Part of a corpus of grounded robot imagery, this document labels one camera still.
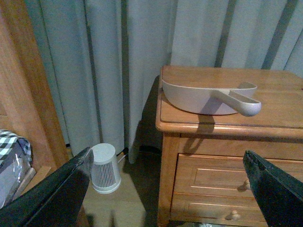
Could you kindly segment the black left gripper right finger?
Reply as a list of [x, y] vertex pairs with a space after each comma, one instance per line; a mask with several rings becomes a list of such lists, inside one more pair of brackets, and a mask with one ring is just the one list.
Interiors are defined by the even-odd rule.
[[251, 191], [269, 227], [303, 225], [303, 183], [253, 151], [243, 164]]

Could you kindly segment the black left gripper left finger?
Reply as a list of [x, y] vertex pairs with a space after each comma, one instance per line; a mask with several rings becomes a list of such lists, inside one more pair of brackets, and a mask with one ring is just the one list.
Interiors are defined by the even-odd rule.
[[74, 227], [90, 182], [93, 151], [85, 148], [0, 210], [2, 227]]

